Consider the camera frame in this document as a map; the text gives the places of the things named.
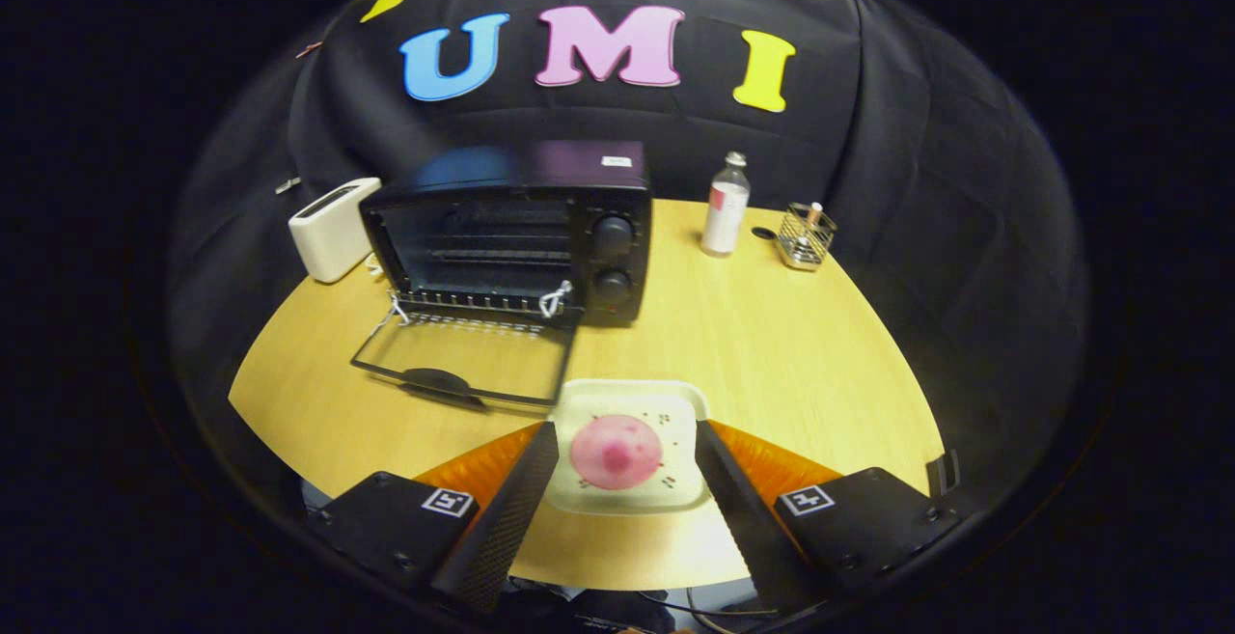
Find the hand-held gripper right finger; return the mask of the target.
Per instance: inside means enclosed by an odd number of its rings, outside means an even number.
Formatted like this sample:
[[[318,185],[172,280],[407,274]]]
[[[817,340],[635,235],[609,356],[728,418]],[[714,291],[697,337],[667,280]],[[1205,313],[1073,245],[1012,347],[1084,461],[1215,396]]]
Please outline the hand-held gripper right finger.
[[[921,564],[963,524],[895,475],[842,475],[716,420],[694,459],[760,599],[790,615],[866,599]]]

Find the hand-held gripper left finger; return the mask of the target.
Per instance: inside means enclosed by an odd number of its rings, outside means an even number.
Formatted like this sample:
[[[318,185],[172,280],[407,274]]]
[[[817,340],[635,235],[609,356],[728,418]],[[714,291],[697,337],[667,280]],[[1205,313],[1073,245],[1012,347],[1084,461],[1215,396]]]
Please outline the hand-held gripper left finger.
[[[415,480],[375,471],[308,528],[388,590],[489,615],[557,463],[553,423],[534,423]]]

